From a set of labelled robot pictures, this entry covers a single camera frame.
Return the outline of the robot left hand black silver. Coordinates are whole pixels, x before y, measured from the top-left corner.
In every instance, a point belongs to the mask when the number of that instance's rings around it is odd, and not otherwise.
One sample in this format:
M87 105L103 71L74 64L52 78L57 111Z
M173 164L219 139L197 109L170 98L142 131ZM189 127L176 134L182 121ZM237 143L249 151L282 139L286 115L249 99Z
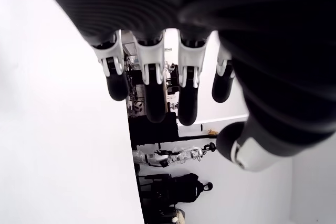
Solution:
M335 0L55 0L94 50L110 97L129 84L122 31L132 34L145 86L146 114L165 117L164 32L178 32L178 119L194 123L211 32L220 48L212 97L241 85L249 116L225 127L219 152L248 171L263 170L335 133Z

